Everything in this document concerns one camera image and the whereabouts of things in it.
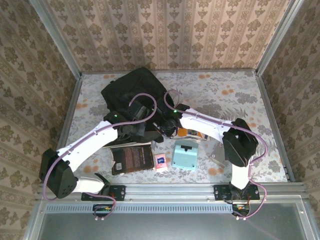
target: cable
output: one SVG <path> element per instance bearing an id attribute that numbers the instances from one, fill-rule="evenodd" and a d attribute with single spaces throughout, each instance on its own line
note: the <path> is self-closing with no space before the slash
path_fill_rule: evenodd
<path id="1" fill-rule="evenodd" d="M 49 179 L 49 176 L 50 174 L 52 173 L 54 167 L 57 165 L 57 163 L 62 160 L 66 155 L 68 155 L 69 153 L 71 153 L 75 148 L 77 148 L 78 146 L 80 146 L 83 142 L 85 142 L 86 140 L 88 140 L 89 138 L 97 135 L 98 133 L 100 133 L 101 131 L 103 130 L 106 130 L 106 129 L 109 129 L 109 128 L 113 128 L 113 127 L 118 127 L 118 126 L 123 126 L 123 125 L 132 125 L 132 124 L 140 124 L 140 123 L 143 123 L 143 122 L 146 122 L 148 121 L 149 119 L 151 119 L 156 111 L 157 111 L 157 101 L 155 100 L 155 98 L 153 96 L 151 96 L 150 94 L 148 93 L 139 93 L 137 95 L 135 95 L 133 97 L 133 99 L 131 100 L 131 102 L 129 103 L 129 106 L 133 103 L 133 101 L 139 97 L 139 96 L 147 96 L 149 98 L 152 99 L 153 101 L 153 104 L 154 104 L 154 107 L 153 107 L 153 112 L 146 118 L 144 119 L 141 119 L 141 120 L 137 120 L 137 121 L 126 121 L 126 122 L 119 122 L 119 123 L 115 123 L 115 124 L 111 124 L 111 125 L 108 125 L 108 126 L 104 126 L 100 129 L 98 129 L 97 131 L 89 134 L 88 136 L 86 136 L 85 138 L 83 138 L 82 140 L 80 140 L 79 142 L 77 142 L 74 146 L 72 146 L 68 151 L 66 151 L 65 153 L 63 153 L 61 156 L 59 156 L 53 163 L 52 165 L 49 167 L 46 175 L 45 175 L 45 178 L 44 178 L 44 181 L 43 181 L 43 188 L 42 188 L 42 195 L 43 195 L 43 198 L 47 201 L 53 201 L 55 199 L 57 199 L 56 197 L 53 198 L 53 199 L 49 199 L 47 197 L 47 194 L 46 194 L 46 187 L 47 187 L 47 184 L 48 184 L 48 179 Z M 93 194 L 93 193 L 90 193 L 90 192 L 85 192 L 86 194 L 90 195 L 90 196 L 93 196 L 93 197 L 99 197 L 99 198 L 107 198 L 107 199 L 111 199 L 113 201 L 113 207 L 110 211 L 113 212 L 114 208 L 116 207 L 116 200 L 111 197 L 111 196 L 104 196 L 104 195 L 96 195 L 96 194 Z"/>
<path id="2" fill-rule="evenodd" d="M 263 146 L 264 146 L 264 153 L 249 162 L 248 179 L 249 179 L 249 181 L 250 181 L 252 184 L 257 185 L 258 187 L 260 187 L 260 188 L 262 188 L 262 189 L 264 190 L 263 200 L 262 200 L 262 202 L 260 203 L 260 205 L 258 206 L 258 208 L 257 208 L 253 213 L 247 215 L 246 217 L 244 217 L 243 215 L 241 215 L 241 214 L 238 213 L 238 212 L 235 212 L 235 213 L 238 214 L 242 219 L 250 218 L 250 217 L 252 217 L 253 215 L 255 215 L 255 214 L 261 209 L 262 205 L 263 205 L 264 202 L 266 201 L 266 199 L 267 199 L 267 193 L 268 193 L 268 192 L 267 192 L 267 189 L 266 189 L 264 186 L 262 186 L 262 185 L 259 184 L 259 183 L 256 183 L 255 181 L 253 181 L 253 180 L 251 179 L 251 168 L 252 168 L 252 165 L 253 165 L 254 162 L 256 162 L 256 161 L 259 160 L 259 159 L 264 158 L 264 157 L 268 154 L 268 146 L 267 146 L 267 143 L 265 142 L 265 140 L 264 140 L 260 135 L 256 134 L 255 132 L 253 132 L 253 131 L 251 131 L 251 130 L 248 130 L 248 129 L 245 129 L 245 128 L 243 128 L 243 127 L 239 127 L 239 126 L 235 126 L 235 125 L 232 125 L 232 124 L 229 124 L 229 123 L 225 123 L 225 122 L 222 122 L 222 121 L 214 120 L 214 119 L 211 119 L 211 118 L 209 118 L 209 117 L 202 116 L 201 114 L 197 114 L 197 113 L 193 113 L 193 112 L 188 112 L 188 111 L 181 111 L 181 110 L 175 109 L 174 107 L 170 106 L 170 105 L 168 104 L 167 100 L 166 100 L 166 97 L 167 97 L 167 95 L 168 95 L 170 92 L 177 92 L 178 94 L 180 94 L 180 93 L 179 93 L 177 90 L 175 90 L 175 89 L 170 89 L 170 90 L 168 90 L 168 91 L 164 94 L 164 96 L 163 96 L 164 103 L 165 103 L 165 105 L 166 105 L 168 108 L 170 108 L 171 110 L 177 111 L 177 112 L 182 113 L 182 114 L 188 114 L 188 115 L 191 115 L 191 116 L 195 116 L 195 117 L 197 117 L 197 118 L 200 118 L 200 119 L 209 121 L 209 122 L 214 123 L 214 124 L 219 124 L 219 125 L 223 125 L 223 126 L 226 126 L 226 127 L 230 127 L 230 128 L 233 128 L 233 129 L 237 129 L 237 130 L 243 131 L 243 132 L 245 132 L 245 133 L 248 133 L 248 134 L 251 134 L 251 135 L 255 136 L 257 139 L 259 139 L 259 140 L 262 142 L 262 144 L 263 144 Z"/>

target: wall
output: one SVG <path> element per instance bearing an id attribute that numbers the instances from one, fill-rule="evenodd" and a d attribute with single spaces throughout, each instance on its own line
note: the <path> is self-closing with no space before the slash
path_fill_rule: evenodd
<path id="1" fill-rule="evenodd" d="M 289 0 L 45 0 L 83 72 L 255 68 Z"/>
<path id="2" fill-rule="evenodd" d="M 320 224 L 320 1 L 306 0 L 262 75 L 297 181 Z"/>
<path id="3" fill-rule="evenodd" d="M 31 4 L 0 1 L 0 239 L 20 239 L 75 78 Z"/>

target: pink box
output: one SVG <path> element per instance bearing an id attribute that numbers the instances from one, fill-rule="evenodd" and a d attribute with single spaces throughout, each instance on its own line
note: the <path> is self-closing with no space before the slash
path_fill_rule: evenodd
<path id="1" fill-rule="evenodd" d="M 165 154 L 155 155 L 155 170 L 157 172 L 168 171 L 168 165 Z"/>

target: dark brown book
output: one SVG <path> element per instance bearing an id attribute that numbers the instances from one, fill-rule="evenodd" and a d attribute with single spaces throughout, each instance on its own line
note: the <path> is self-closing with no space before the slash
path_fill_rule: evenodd
<path id="1" fill-rule="evenodd" d="M 114 161 L 112 175 L 152 169 L 155 166 L 151 144 L 115 147 L 111 148 L 111 152 Z"/>

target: floral tablecloth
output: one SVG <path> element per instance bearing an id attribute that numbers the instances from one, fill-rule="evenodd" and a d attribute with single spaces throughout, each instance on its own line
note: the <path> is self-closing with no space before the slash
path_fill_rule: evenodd
<path id="1" fill-rule="evenodd" d="M 122 77 L 120 74 L 83 75 L 83 84 L 73 116 L 67 143 L 70 144 L 94 128 L 108 113 L 101 90 Z M 251 130 L 267 142 L 268 155 L 256 162 L 252 168 L 252 178 L 259 182 L 286 182 L 286 174 L 279 156 L 277 145 L 270 127 L 263 100 L 253 71 L 239 72 L 158 72 L 155 76 L 164 87 L 182 93 L 180 103 L 197 111 L 225 120 L 244 119 Z M 89 157 L 76 171 L 100 173 L 111 183 L 217 183 L 229 182 L 231 165 L 220 168 L 208 156 L 218 146 L 215 139 L 202 141 L 196 170 L 171 167 L 175 141 L 166 139 L 163 143 L 152 142 L 153 154 L 166 154 L 168 171 L 158 173 L 152 169 L 111 174 L 112 156 L 110 149 L 102 148 Z M 264 148 L 259 144 L 257 154 Z"/>

